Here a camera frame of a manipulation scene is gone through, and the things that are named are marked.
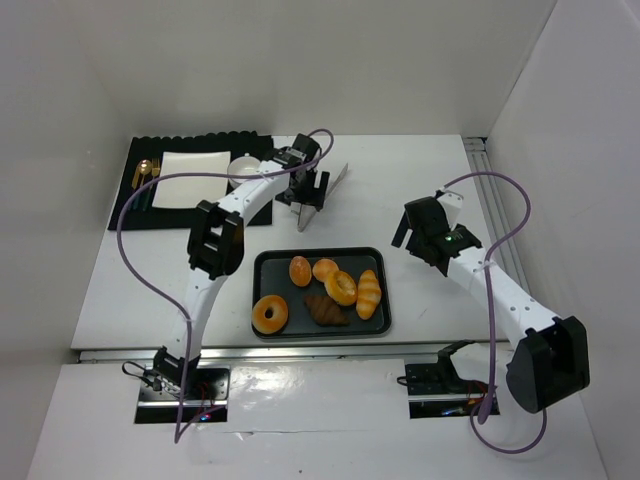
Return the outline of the metal tongs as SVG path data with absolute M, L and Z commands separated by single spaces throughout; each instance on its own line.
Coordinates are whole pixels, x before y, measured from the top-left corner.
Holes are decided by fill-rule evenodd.
M 341 169 L 338 176 L 331 180 L 327 186 L 324 200 L 327 201 L 334 190 L 338 187 L 338 185 L 345 179 L 347 173 L 349 171 L 349 164 L 346 163 Z M 318 210 L 313 206 L 307 206 L 300 204 L 298 207 L 292 208 L 292 212 L 295 213 L 298 217 L 297 220 L 297 231 L 303 232 L 306 227 L 311 223 L 311 220 L 318 213 Z

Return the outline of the orange hollow bun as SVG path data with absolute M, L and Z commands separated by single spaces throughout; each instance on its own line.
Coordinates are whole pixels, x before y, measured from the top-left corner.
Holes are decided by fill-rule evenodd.
M 324 285 L 327 295 L 340 306 L 351 306 L 357 301 L 357 285 L 344 271 L 329 273 Z

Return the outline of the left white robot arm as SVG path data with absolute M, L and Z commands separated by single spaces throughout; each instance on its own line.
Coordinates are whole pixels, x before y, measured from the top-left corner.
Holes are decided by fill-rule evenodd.
M 290 146 L 273 149 L 258 171 L 215 202 L 201 201 L 187 242 L 190 275 L 185 300 L 178 308 L 170 340 L 153 359 L 153 370 L 165 382 L 190 394 L 202 339 L 214 302 L 226 280 L 241 265 L 246 225 L 275 198 L 320 210 L 329 174 L 319 173 L 320 144 L 299 134 Z

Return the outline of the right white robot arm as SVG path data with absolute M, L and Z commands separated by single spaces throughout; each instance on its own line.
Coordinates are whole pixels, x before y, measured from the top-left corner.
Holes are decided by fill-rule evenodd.
M 512 349 L 490 354 L 478 343 L 456 342 L 438 354 L 441 377 L 501 386 L 531 414 L 587 388 L 585 326 L 574 316 L 560 318 L 488 260 L 480 240 L 456 223 L 461 207 L 461 196 L 451 191 L 407 203 L 392 244 L 437 268 L 493 311 L 495 326 Z

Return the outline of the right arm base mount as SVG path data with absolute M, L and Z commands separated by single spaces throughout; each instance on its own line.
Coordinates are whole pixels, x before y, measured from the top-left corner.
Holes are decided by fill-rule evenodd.
M 462 340 L 437 352 L 436 361 L 405 365 L 405 373 L 396 382 L 409 396 L 411 419 L 468 417 L 488 393 L 486 383 L 463 380 L 451 360 L 462 347 L 475 342 Z

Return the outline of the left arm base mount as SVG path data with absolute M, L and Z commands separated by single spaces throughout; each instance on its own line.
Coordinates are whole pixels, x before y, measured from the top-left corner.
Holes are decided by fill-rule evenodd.
M 170 424 L 177 419 L 180 389 L 144 364 L 125 361 L 122 372 L 140 381 L 135 424 Z M 195 380 L 185 394 L 182 422 L 227 421 L 231 370 L 227 367 L 195 371 Z

